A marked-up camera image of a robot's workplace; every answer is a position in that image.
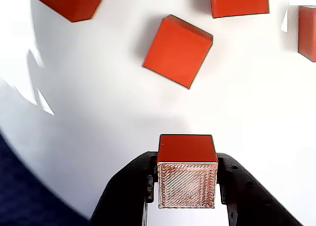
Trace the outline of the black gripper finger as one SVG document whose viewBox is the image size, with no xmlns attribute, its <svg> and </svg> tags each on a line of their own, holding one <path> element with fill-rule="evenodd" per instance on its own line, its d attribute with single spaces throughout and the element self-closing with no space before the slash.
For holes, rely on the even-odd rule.
<svg viewBox="0 0 316 226">
<path fill-rule="evenodd" d="M 300 226 L 301 223 L 238 161 L 218 153 L 217 183 L 231 226 Z"/>
<path fill-rule="evenodd" d="M 91 226 L 146 226 L 158 181 L 156 151 L 133 159 L 107 183 L 89 220 Z"/>
</svg>

